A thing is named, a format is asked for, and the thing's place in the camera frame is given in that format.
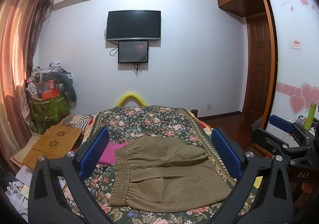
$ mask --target green bottle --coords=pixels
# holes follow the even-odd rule
[[[307,120],[306,120],[306,123],[305,123],[305,127],[304,127],[308,131],[311,129],[312,121],[313,121],[314,116],[315,116],[316,107],[317,107],[317,105],[315,103],[312,102],[310,104],[308,117],[307,117]]]

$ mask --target television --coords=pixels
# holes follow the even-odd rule
[[[160,40],[161,11],[109,11],[106,40]]]
[[[148,63],[148,41],[119,41],[119,63]]]

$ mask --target silver screw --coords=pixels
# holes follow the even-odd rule
[[[66,154],[67,157],[74,157],[74,155],[75,155],[75,152],[74,152],[74,151],[69,151],[69,152]]]
[[[40,155],[39,157],[38,157],[38,160],[39,161],[43,161],[45,159],[45,155]]]
[[[254,153],[250,152],[250,151],[247,151],[245,153],[246,157],[254,157]]]
[[[282,156],[277,155],[277,156],[276,156],[276,160],[277,160],[277,161],[282,161]]]

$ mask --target floral blanket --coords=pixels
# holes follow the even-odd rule
[[[142,136],[179,137],[186,144],[205,149],[217,172],[230,188],[233,188],[236,183],[236,180],[229,176],[224,163],[213,148],[210,136],[185,109],[159,106],[115,107],[97,115],[88,139],[101,126],[109,129],[110,142],[119,144]],[[204,224],[222,204],[219,202],[199,209],[175,213],[153,213],[131,207],[111,207],[108,202],[114,181],[115,165],[98,164],[92,176],[84,182],[104,212],[117,224],[128,223],[128,221],[133,224]],[[64,195],[72,211],[81,215],[68,188],[64,189]],[[243,215],[249,211],[254,198],[254,195],[250,194],[240,214]]]

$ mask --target pink garment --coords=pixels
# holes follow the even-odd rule
[[[128,142],[125,142],[123,144],[109,142],[98,162],[100,164],[106,164],[106,165],[114,164],[116,159],[114,151],[125,147],[127,144]]]

